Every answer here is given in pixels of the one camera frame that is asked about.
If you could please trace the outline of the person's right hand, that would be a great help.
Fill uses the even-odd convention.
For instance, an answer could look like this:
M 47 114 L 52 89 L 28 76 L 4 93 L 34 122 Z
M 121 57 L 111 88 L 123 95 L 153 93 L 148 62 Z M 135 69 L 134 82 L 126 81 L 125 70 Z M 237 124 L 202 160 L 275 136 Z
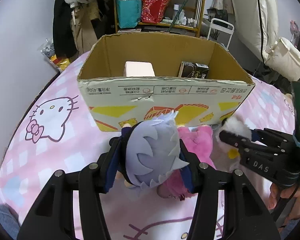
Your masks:
M 296 185 L 293 185 L 290 188 L 280 190 L 279 187 L 272 183 L 270 186 L 270 194 L 268 197 L 268 210 L 273 210 L 277 206 L 279 198 L 288 199 L 288 207 L 286 211 L 289 210 L 289 214 L 286 215 L 283 224 L 278 228 L 279 232 L 282 232 L 284 229 L 287 229 L 289 222 L 293 220 L 300 219 L 300 187 L 295 192 Z

